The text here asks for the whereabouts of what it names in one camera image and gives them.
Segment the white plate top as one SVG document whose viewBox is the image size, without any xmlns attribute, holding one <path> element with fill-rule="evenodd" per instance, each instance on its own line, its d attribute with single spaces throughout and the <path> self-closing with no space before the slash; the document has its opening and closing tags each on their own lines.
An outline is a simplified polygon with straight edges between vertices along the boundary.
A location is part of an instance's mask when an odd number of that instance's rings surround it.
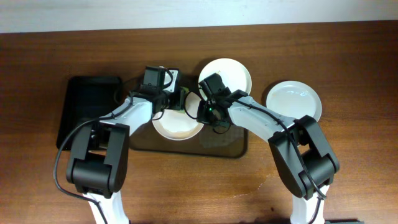
<svg viewBox="0 0 398 224">
<path fill-rule="evenodd" d="M 216 92 L 229 89 L 230 93 L 236 90 L 246 92 L 248 95 L 252 89 L 252 79 L 247 68 L 237 60 L 231 58 L 219 58 L 208 63 L 200 72 L 198 82 L 201 83 L 207 77 L 218 74 L 223 85 L 217 86 Z"/>
</svg>

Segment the white plate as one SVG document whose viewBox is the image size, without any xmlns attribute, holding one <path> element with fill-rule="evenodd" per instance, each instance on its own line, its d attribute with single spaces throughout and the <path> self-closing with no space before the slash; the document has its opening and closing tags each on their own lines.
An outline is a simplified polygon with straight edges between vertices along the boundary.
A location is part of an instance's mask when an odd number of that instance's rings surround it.
<svg viewBox="0 0 398 224">
<path fill-rule="evenodd" d="M 252 79 L 247 68 L 237 60 L 231 58 L 219 58 L 208 63 L 200 72 L 198 82 L 201 83 L 207 77 L 218 74 L 223 85 L 217 86 L 216 92 L 229 89 L 230 93 L 236 90 L 246 92 L 248 95 L 252 89 Z"/>
<path fill-rule="evenodd" d="M 319 121 L 322 115 L 322 103 L 316 91 L 298 81 L 284 81 L 273 86 L 267 94 L 266 107 L 296 119 L 309 115 Z"/>
<path fill-rule="evenodd" d="M 201 98 L 191 92 L 185 100 L 185 109 L 188 114 L 185 110 L 165 110 L 163 113 L 157 113 L 155 120 L 152 120 L 155 130 L 161 136 L 174 141 L 183 141 L 194 137 L 204 127 L 204 124 L 196 121 L 200 101 Z"/>
</svg>

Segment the white plate bottom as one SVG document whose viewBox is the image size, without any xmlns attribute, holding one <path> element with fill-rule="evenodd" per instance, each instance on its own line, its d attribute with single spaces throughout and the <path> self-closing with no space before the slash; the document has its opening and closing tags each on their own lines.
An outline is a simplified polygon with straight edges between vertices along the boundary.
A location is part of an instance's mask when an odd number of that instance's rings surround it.
<svg viewBox="0 0 398 224">
<path fill-rule="evenodd" d="M 188 114 L 185 110 L 165 110 L 163 113 L 157 113 L 155 120 L 152 120 L 155 130 L 161 136 L 174 141 L 183 141 L 194 137 L 204 127 L 204 124 L 196 121 L 200 101 L 201 98 L 191 92 L 185 100 L 185 109 Z"/>
</svg>

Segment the green yellow sponge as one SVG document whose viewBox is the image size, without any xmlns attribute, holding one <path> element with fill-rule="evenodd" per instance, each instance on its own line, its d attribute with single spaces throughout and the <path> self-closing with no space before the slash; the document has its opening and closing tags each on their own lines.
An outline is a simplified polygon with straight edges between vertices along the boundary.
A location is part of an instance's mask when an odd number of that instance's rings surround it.
<svg viewBox="0 0 398 224">
<path fill-rule="evenodd" d="M 182 92 L 184 95 L 189 94 L 190 90 L 188 88 L 182 88 Z"/>
</svg>

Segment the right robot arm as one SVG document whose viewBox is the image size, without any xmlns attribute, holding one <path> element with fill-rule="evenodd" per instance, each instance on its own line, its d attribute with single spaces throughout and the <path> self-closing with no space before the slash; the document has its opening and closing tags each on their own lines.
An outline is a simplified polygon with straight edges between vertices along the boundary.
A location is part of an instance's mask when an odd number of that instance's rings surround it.
<svg viewBox="0 0 398 224">
<path fill-rule="evenodd" d="M 340 163 L 316 119 L 278 114 L 257 103 L 245 91 L 231 91 L 214 73 L 199 82 L 205 95 L 197 121 L 239 126 L 268 143 L 285 187 L 293 196 L 291 223 L 325 223 L 326 193 Z"/>
</svg>

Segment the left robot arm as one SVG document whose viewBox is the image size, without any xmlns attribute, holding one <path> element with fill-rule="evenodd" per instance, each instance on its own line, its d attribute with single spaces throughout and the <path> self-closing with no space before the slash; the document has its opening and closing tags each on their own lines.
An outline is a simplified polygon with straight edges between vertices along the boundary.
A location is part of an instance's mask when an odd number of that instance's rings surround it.
<svg viewBox="0 0 398 224">
<path fill-rule="evenodd" d="M 96 223 L 130 222 L 121 199 L 130 137 L 157 113 L 182 108 L 180 77 L 177 68 L 146 67 L 121 106 L 78 125 L 64 141 L 71 144 L 67 181 L 77 190 L 74 197 L 89 203 Z"/>
</svg>

